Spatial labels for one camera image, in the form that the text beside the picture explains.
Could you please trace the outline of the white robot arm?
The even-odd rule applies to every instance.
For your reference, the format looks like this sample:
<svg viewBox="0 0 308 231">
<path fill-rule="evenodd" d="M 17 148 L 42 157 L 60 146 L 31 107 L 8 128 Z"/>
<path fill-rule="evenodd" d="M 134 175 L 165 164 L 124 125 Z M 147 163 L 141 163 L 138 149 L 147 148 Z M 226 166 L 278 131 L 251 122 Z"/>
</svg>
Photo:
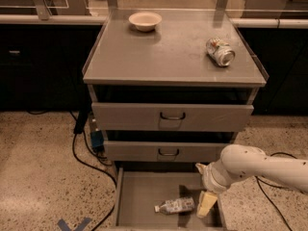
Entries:
<svg viewBox="0 0 308 231">
<path fill-rule="evenodd" d="M 229 144 L 220 158 L 205 166 L 195 164 L 205 188 L 200 193 L 196 215 L 205 218 L 218 200 L 233 183 L 251 176 L 262 176 L 293 190 L 308 193 L 308 161 L 294 158 L 273 157 L 262 149 L 240 144 Z"/>
</svg>

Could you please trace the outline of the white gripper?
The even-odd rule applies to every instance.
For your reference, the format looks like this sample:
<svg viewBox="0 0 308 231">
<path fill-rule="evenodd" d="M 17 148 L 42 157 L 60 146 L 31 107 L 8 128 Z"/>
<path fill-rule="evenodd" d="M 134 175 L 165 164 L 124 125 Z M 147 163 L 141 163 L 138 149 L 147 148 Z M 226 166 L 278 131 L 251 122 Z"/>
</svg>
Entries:
<svg viewBox="0 0 308 231">
<path fill-rule="evenodd" d="M 227 171 L 221 160 L 212 162 L 205 166 L 196 163 L 195 167 L 202 175 L 202 182 L 205 189 L 199 196 L 196 215 L 205 218 L 218 200 L 217 194 L 227 191 L 233 183 L 239 180 L 239 176 Z"/>
</svg>

